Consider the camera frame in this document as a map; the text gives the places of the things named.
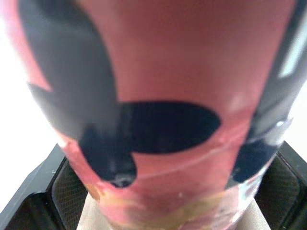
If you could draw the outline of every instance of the textured black surface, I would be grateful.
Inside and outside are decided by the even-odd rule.
[[[272,230],[282,227],[300,193],[300,185],[280,156],[277,156],[263,177],[255,197]]]
[[[0,230],[46,230],[54,226],[63,229],[47,192],[64,161],[64,153],[56,145],[46,160],[27,176],[0,214]]]
[[[66,161],[56,178],[52,200],[66,230],[76,230],[84,206],[87,190]]]

